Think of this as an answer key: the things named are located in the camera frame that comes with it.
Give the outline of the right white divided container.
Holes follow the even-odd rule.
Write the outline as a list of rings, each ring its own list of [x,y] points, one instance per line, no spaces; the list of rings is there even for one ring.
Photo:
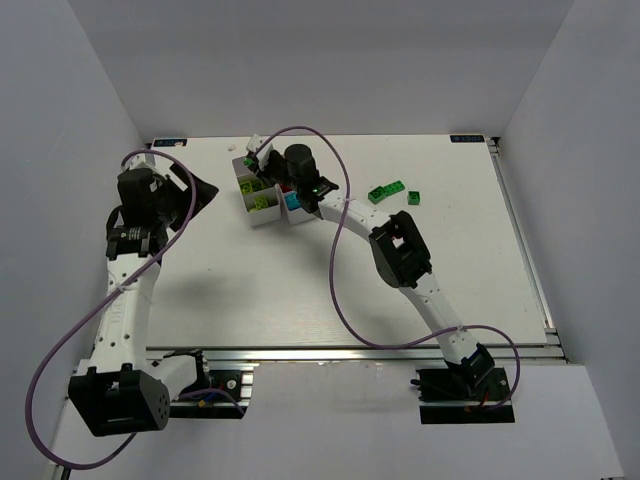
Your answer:
[[[313,214],[307,213],[302,208],[295,190],[284,185],[278,185],[278,189],[283,216],[290,225],[297,225],[316,219]]]

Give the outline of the white divided container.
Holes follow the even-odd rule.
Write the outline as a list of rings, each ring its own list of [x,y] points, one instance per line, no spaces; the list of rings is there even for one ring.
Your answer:
[[[249,224],[258,227],[280,220],[282,207],[278,189],[267,186],[250,171],[245,157],[234,158],[232,167]]]
[[[290,225],[297,225],[316,219],[313,214],[307,213],[302,208],[295,190],[284,185],[278,185],[278,189],[283,216]]]

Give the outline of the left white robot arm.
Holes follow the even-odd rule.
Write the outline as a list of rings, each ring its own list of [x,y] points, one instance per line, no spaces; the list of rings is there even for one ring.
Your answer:
[[[152,155],[127,160],[117,177],[120,205],[106,225],[110,293],[85,372],[71,377],[68,396],[96,437],[159,431],[172,401],[209,387],[200,351],[146,357],[153,290],[161,252],[217,195],[217,187],[171,165],[167,175]]]

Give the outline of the dark green square lego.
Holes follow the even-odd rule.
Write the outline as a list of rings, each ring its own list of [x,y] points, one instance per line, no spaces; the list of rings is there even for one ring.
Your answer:
[[[420,193],[418,191],[409,191],[407,194],[407,202],[409,205],[419,205]]]

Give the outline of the left blue table label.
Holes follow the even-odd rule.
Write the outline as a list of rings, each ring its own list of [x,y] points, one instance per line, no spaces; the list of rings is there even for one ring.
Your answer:
[[[184,147],[186,144],[187,144],[186,138],[155,139],[153,141],[154,148]]]

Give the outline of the right blue table label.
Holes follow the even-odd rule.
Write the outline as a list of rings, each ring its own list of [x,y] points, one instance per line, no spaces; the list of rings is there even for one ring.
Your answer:
[[[451,134],[449,136],[452,143],[484,143],[483,135],[478,134]]]

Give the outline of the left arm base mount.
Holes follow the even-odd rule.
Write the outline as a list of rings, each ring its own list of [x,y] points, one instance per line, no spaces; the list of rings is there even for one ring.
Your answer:
[[[174,358],[194,360],[195,380],[172,401],[171,419],[240,420],[244,417],[249,400],[242,394],[245,376],[242,370],[212,367],[200,349],[167,353],[154,365],[160,366]]]

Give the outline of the left white divided container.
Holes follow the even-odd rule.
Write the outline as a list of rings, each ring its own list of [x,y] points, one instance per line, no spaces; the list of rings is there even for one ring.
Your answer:
[[[267,186],[250,171],[245,157],[234,158],[232,167],[249,224],[258,227],[280,220],[282,207],[278,189]]]

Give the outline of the lime square lego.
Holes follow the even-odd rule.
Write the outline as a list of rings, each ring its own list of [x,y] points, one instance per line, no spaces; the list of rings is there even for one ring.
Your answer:
[[[267,185],[261,180],[255,180],[252,182],[252,189],[254,192],[262,191],[267,188]]]
[[[253,187],[250,181],[240,183],[239,187],[243,195],[248,195],[253,192]]]

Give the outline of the blue table label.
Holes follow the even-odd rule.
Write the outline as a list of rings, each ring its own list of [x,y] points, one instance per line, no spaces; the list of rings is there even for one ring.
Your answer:
[[[184,147],[186,144],[187,144],[186,138],[155,139],[153,141],[154,148]]]
[[[483,135],[478,134],[451,134],[449,136],[452,143],[484,143]]]

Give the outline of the long dark green lego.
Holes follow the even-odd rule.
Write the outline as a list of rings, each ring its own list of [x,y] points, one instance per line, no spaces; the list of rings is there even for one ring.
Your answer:
[[[373,204],[378,204],[384,199],[400,193],[405,190],[405,185],[402,181],[397,180],[387,185],[379,185],[370,190],[367,194],[368,200]]]

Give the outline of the pale lime small lego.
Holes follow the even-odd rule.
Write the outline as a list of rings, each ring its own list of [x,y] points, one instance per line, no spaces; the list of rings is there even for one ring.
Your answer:
[[[254,209],[256,211],[264,210],[269,207],[270,207],[270,203],[266,196],[257,196],[254,198]]]

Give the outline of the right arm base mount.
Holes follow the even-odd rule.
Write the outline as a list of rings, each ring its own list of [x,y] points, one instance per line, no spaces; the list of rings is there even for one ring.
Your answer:
[[[410,380],[418,395],[422,425],[513,424],[515,412],[504,368],[494,368],[478,387],[469,389],[440,367],[418,368]]]

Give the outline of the long cyan lego brick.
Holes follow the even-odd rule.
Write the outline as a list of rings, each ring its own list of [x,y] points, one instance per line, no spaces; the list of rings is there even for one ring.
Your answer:
[[[300,201],[295,191],[283,194],[283,199],[288,211],[295,211],[301,208]]]

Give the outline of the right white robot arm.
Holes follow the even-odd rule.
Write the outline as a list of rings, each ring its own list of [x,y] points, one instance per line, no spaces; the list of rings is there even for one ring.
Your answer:
[[[245,166],[268,185],[285,186],[302,209],[366,240],[376,272],[416,308],[437,339],[445,364],[460,387],[476,390],[495,366],[484,345],[463,326],[433,273],[431,254],[412,216],[385,213],[350,196],[322,176],[311,149],[293,144],[279,153],[259,137],[247,146]]]

